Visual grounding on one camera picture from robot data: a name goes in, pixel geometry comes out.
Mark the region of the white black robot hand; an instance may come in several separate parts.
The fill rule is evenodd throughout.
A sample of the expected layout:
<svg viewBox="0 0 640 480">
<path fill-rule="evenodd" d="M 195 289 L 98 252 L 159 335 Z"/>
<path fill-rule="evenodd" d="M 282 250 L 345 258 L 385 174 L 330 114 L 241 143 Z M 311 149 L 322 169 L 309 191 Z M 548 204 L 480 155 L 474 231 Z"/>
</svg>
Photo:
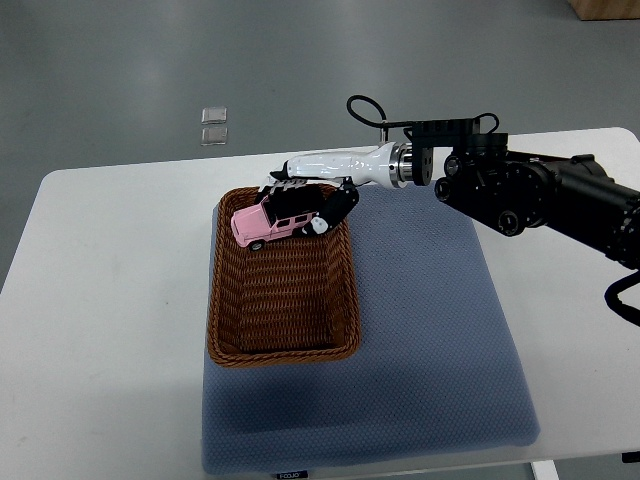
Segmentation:
<svg viewBox="0 0 640 480">
<path fill-rule="evenodd" d="M 321 151 L 288 159 L 279 171 L 271 171 L 258 189 L 258 196 L 298 188 L 321 190 L 323 182 L 343 183 L 321 205 L 320 210 L 295 230 L 298 237 L 324 235 L 336 228 L 359 201 L 356 186 L 376 183 L 385 188 L 403 188 L 416 183 L 411 144 L 387 142 L 370 152 Z"/>
</svg>

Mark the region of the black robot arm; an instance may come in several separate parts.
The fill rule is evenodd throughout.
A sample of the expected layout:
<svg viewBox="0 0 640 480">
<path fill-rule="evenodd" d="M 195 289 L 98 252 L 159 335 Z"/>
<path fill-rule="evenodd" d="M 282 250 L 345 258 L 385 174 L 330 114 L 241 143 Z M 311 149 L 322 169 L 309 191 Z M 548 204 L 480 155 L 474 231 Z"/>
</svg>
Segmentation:
<svg viewBox="0 0 640 480">
<path fill-rule="evenodd" d="M 639 267 L 639 194 L 618 185 L 592 155 L 571 158 L 515 152 L 508 136 L 481 130 L 480 117 L 400 122 L 407 140 L 391 142 L 382 121 L 378 148 L 298 155 L 270 172 L 256 198 L 304 186 L 310 180 L 339 188 L 304 227 L 321 235 L 356 204 L 357 187 L 434 185 L 436 198 L 507 237 L 547 226 L 621 265 Z"/>
</svg>

